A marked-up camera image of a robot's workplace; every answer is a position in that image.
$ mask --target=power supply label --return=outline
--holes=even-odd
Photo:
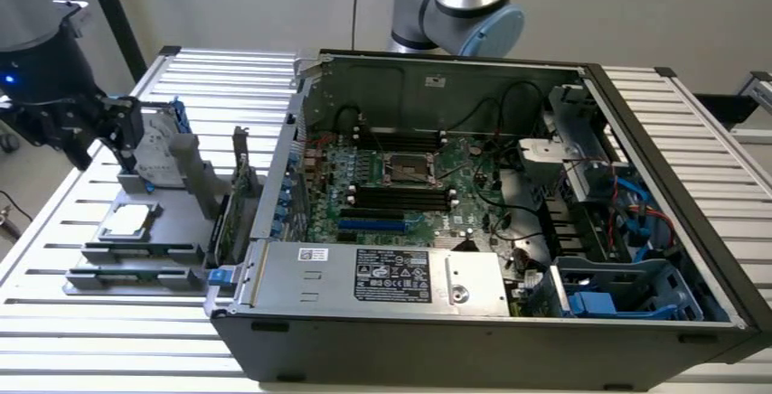
[[[358,249],[354,297],[370,302],[430,304],[429,253]]]

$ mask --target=robotic arm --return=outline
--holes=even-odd
[[[393,52],[503,57],[522,32],[523,14],[509,0],[394,0]]]
[[[136,165],[132,150],[143,138],[135,98],[109,98],[93,75],[68,18],[52,0],[0,0],[0,119],[33,145],[49,145],[85,170],[95,139],[112,150],[123,169]]]

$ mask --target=aluminum extrusion table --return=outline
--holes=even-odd
[[[259,173],[267,171],[292,94],[292,61],[291,54],[182,49],[157,57],[132,92],[143,100],[180,97],[202,157],[219,174],[232,170],[230,134],[236,125],[250,128],[250,162]],[[605,69],[772,303],[767,174],[677,79],[660,77],[652,69]],[[390,391],[248,380],[206,318],[203,298],[63,293],[64,273],[76,265],[80,245],[93,237],[119,193],[115,159],[97,145],[92,153],[93,165],[84,173],[69,173],[0,264],[0,391]],[[650,392],[769,393],[772,349],[734,365],[700,365]]]

